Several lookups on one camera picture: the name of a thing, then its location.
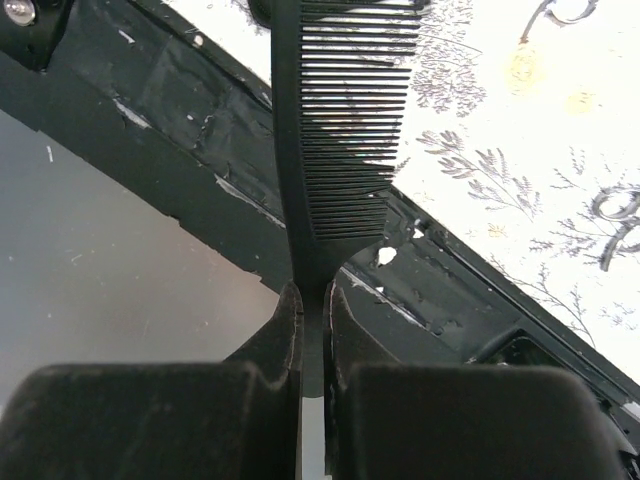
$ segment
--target silver screw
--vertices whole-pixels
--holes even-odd
[[[36,19],[36,6],[31,0],[4,0],[4,11],[21,27],[28,27]]]

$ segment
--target floral pattern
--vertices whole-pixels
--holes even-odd
[[[171,5],[270,81],[245,0]],[[395,185],[640,382],[640,4],[534,15],[523,41],[539,5],[432,0]]]

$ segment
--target concrete floor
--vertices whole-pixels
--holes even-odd
[[[46,135],[0,111],[0,408],[61,362],[219,361],[277,295]],[[305,478],[322,401],[305,400]]]

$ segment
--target screw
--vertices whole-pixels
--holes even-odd
[[[36,7],[31,0],[4,0],[4,11],[20,27],[28,27],[36,19]]]

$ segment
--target comb teeth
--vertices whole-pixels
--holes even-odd
[[[316,240],[377,238],[386,218],[420,16],[413,0],[300,3],[298,112]]]

